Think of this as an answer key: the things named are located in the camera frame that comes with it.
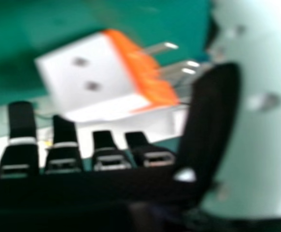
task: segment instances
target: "orange plastic part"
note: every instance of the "orange plastic part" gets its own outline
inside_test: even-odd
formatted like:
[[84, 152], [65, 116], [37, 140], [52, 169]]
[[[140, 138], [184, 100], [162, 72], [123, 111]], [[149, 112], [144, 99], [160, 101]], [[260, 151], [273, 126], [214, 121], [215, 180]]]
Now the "orange plastic part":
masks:
[[137, 91], [152, 103], [148, 107], [134, 111], [135, 113], [178, 104], [177, 95], [171, 85], [159, 79], [159, 64], [154, 58], [144, 53], [141, 47], [117, 30], [109, 29], [103, 33], [111, 39], [126, 64]]

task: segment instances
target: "gray metal part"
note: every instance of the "gray metal part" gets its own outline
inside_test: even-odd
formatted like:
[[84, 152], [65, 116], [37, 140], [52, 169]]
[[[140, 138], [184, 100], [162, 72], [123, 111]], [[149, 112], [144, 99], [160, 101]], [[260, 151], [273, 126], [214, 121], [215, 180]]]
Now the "gray metal part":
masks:
[[[216, 62], [235, 62], [242, 72], [233, 133], [201, 208], [230, 219], [281, 218], [281, 0], [219, 0], [213, 15], [221, 32], [210, 48]], [[241, 35], [237, 26], [245, 28]], [[249, 99], [274, 94], [279, 104], [253, 109]]]

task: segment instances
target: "orange and white object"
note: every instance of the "orange and white object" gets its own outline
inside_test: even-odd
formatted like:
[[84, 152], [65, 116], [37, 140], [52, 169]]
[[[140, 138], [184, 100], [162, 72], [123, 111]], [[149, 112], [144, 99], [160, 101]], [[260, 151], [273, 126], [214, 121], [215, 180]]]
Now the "orange and white object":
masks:
[[43, 55], [36, 65], [64, 118], [105, 121], [177, 105], [174, 90], [159, 79], [159, 65], [149, 53], [109, 29]]

